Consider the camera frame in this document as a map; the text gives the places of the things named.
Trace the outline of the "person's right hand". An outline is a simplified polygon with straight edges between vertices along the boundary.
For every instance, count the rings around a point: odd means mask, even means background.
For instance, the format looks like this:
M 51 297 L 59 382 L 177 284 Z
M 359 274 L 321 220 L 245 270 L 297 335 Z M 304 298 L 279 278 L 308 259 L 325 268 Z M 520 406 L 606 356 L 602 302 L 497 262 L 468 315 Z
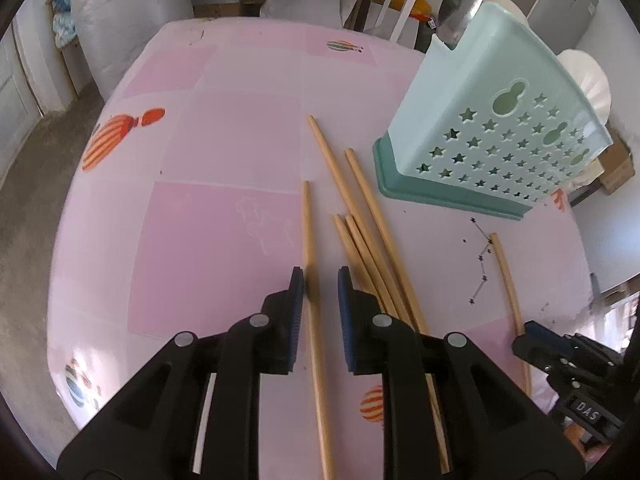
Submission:
M 574 422 L 571 422 L 564 428 L 563 434 L 570 440 L 570 443 L 577 448 L 577 451 L 587 464 L 597 463 L 610 448 L 609 444 L 588 444 L 589 438 L 587 437 L 586 430 Z

